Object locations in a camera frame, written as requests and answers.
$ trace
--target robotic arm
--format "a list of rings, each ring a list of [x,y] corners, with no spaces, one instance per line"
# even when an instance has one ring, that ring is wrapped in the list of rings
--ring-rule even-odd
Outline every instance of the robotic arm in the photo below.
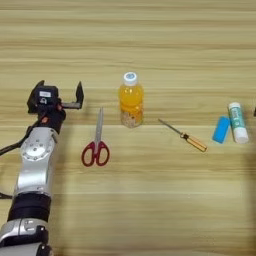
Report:
[[[38,121],[28,128],[21,143],[22,168],[13,194],[8,220],[0,231],[0,256],[52,256],[48,245],[48,218],[58,134],[66,118],[65,108],[82,108],[84,94],[77,86],[77,101],[62,103],[58,88],[39,82],[31,92],[28,112]],[[3,149],[6,153],[15,148]]]

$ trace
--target screwdriver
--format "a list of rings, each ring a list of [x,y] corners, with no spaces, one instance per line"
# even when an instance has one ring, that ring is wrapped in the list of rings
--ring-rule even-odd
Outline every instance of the screwdriver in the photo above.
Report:
[[[177,130],[176,128],[174,128],[173,126],[169,125],[168,123],[166,123],[165,121],[163,121],[161,119],[158,119],[158,121],[161,122],[162,124],[166,125],[170,129],[172,129],[173,131],[177,132],[182,139],[186,140],[189,144],[191,144],[195,148],[199,149],[200,151],[205,152],[207,150],[207,146],[204,145],[203,143],[201,143],[198,139],[193,138],[186,133],[180,132],[179,130]]]

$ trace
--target orange juice bottle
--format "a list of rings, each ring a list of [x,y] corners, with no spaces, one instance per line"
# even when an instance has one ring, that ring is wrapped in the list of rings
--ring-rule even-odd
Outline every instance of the orange juice bottle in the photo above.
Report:
[[[124,83],[119,88],[121,122],[123,125],[133,128],[142,124],[143,97],[143,88],[138,84],[137,74],[134,72],[124,74]]]

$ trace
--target white glue stick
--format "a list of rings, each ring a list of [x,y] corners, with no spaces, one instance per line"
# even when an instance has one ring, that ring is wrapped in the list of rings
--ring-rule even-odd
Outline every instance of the white glue stick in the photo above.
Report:
[[[230,103],[228,106],[231,127],[236,143],[247,143],[249,141],[248,133],[245,128],[241,105],[237,102]]]

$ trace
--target blue eraser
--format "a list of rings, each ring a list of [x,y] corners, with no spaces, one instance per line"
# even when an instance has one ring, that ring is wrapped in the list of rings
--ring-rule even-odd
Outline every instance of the blue eraser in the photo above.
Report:
[[[215,128],[212,139],[219,143],[223,143],[228,134],[229,126],[230,126],[229,118],[225,116],[221,116],[218,121],[217,127]]]

